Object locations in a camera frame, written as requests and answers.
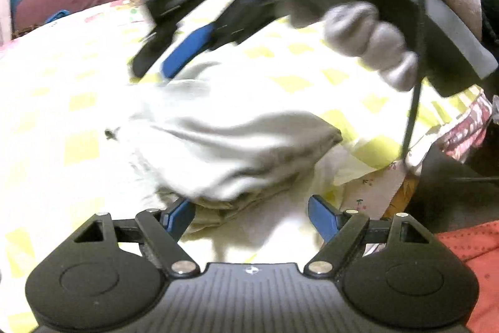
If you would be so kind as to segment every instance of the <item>bed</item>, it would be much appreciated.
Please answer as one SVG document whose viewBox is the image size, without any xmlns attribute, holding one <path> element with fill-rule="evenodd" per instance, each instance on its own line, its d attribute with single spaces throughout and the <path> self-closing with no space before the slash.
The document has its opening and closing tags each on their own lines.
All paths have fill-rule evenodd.
<svg viewBox="0 0 499 333">
<path fill-rule="evenodd" d="M 230 1 L 207 0 L 194 10 L 170 50 Z M 128 70 L 151 27 L 141 0 L 120 0 L 44 25 L 0 51 L 0 329 L 7 333 L 36 325 L 24 283 L 73 230 L 96 212 L 130 218 L 154 204 L 143 199 L 140 179 L 104 134 L 117 93 L 163 80 L 159 63 L 140 82 Z M 397 191 L 413 189 L 398 159 L 410 94 L 390 89 L 362 61 L 330 50 L 321 23 L 295 30 L 282 18 L 223 52 L 262 67 L 261 75 L 272 78 L 279 92 L 341 129 L 345 159 L 334 176 L 322 168 L 320 188 L 314 184 L 291 198 L 261 202 L 236 220 L 186 236 L 182 245 L 201 267 L 215 260 L 303 266 L 322 244 L 306 216 L 309 193 L 319 189 L 336 207 L 379 218 Z M 278 60 L 287 64 L 273 65 Z M 415 168 L 431 144 L 469 116 L 480 96 L 473 86 L 443 99 L 425 83 L 409 157 Z"/>
</svg>

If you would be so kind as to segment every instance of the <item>cord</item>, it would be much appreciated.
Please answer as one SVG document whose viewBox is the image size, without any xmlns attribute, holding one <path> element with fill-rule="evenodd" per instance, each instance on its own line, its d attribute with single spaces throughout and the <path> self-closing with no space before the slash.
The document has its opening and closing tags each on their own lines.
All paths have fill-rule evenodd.
<svg viewBox="0 0 499 333">
<path fill-rule="evenodd" d="M 409 149 L 411 147 L 411 138 L 412 133 L 414 132 L 414 125 L 418 117 L 419 100 L 421 97 L 421 88 L 425 72 L 424 68 L 426 65 L 425 18 L 426 2 L 425 0 L 418 0 L 418 19 L 416 23 L 415 46 L 415 52 L 418 55 L 418 64 L 416 68 L 417 82 L 412 93 L 411 109 L 409 111 L 409 118 L 407 119 L 404 142 L 402 144 L 402 163 L 407 172 L 413 172 L 407 165 L 407 156 L 409 155 Z"/>
</svg>

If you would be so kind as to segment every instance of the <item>triangular cutout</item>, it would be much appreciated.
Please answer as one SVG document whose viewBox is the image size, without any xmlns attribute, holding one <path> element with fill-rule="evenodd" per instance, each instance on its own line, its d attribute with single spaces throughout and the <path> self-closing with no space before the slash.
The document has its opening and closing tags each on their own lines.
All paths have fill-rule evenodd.
<svg viewBox="0 0 499 333">
<path fill-rule="evenodd" d="M 86 243 L 86 242 L 103 242 L 104 233 L 102 232 L 102 222 L 95 221 L 86 230 L 79 235 L 74 242 L 76 243 Z"/>
<path fill-rule="evenodd" d="M 400 240 L 406 243 L 429 243 L 429 241 L 426 240 L 426 238 L 422 236 L 421 233 L 419 233 L 409 222 L 402 223 L 400 234 Z"/>
</svg>

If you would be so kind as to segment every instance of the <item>white and yellow fabric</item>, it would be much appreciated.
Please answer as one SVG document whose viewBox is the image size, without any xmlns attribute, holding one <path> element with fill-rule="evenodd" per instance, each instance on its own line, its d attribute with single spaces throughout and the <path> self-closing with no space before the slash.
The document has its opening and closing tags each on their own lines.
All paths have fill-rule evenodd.
<svg viewBox="0 0 499 333">
<path fill-rule="evenodd" d="M 228 2 L 204 3 L 185 19 L 177 41 L 213 20 Z M 0 329 L 7 333 L 34 327 L 24 298 L 26 277 L 71 231 L 98 211 L 129 218 L 143 209 L 140 180 L 104 129 L 114 94 L 136 86 L 127 63 L 151 25 L 139 0 L 123 0 L 57 20 L 1 49 Z M 323 168 L 321 186 L 336 205 L 337 186 L 398 157 L 410 94 L 391 90 L 359 60 L 329 50 L 320 23 L 293 30 L 286 19 L 276 21 L 234 48 L 238 58 L 253 61 L 276 92 L 341 129 L 347 159 L 334 179 Z M 277 70 L 277 60 L 289 64 Z M 160 80 L 157 64 L 142 82 Z M 477 94 L 472 87 L 444 100 L 425 85 L 413 138 L 415 164 Z M 189 236 L 183 245 L 201 264 L 215 258 L 303 262 L 320 245 L 303 206 L 310 188 Z M 301 246 L 307 248 L 296 250 Z"/>
</svg>

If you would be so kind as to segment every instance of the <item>bed sheet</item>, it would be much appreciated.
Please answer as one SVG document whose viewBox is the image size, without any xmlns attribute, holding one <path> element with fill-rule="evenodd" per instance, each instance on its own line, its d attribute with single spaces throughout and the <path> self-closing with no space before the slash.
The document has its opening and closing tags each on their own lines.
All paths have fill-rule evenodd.
<svg viewBox="0 0 499 333">
<path fill-rule="evenodd" d="M 184 20 L 175 44 L 216 18 L 230 1 L 206 1 Z M 105 139 L 104 129 L 115 95 L 123 87 L 136 86 L 127 64 L 151 28 L 140 0 L 121 0 L 57 20 L 0 50 L 0 329 L 7 333 L 25 333 L 34 327 L 24 298 L 26 277 L 71 231 L 95 212 L 129 218 L 144 209 L 140 182 L 119 148 Z M 386 167 L 398 156 L 410 95 L 383 85 L 360 60 L 331 51 L 320 33 L 320 23 L 294 30 L 284 18 L 234 51 L 238 58 L 268 62 L 270 70 L 274 58 L 304 63 L 300 70 L 290 64 L 289 70 L 268 75 L 297 104 L 343 132 L 343 147 L 351 154 L 331 179 L 328 195 L 340 205 L 333 187 Z M 159 68 L 155 64 L 141 83 L 161 81 Z M 353 89 L 362 92 L 354 97 Z M 413 149 L 415 162 L 424 155 L 425 146 L 454 125 L 478 92 L 472 87 L 443 100 L 425 85 L 413 139 L 415 147 L 420 146 Z M 302 204 L 303 197 L 297 202 Z M 272 249 L 265 246 L 261 230 L 259 238 L 252 233 L 263 218 L 274 220 L 271 214 L 278 206 L 279 200 L 273 200 L 246 217 L 246 227 L 232 222 L 203 231 L 183 245 L 200 257 L 225 251 L 226 260 L 265 259 Z M 242 238 L 227 240 L 232 233 Z M 316 241 L 300 253 L 304 258 L 320 244 L 304 208 L 267 238 L 271 235 L 292 244 L 300 239 Z M 272 254 L 287 261 L 290 250 L 285 251 L 283 246 Z"/>
</svg>

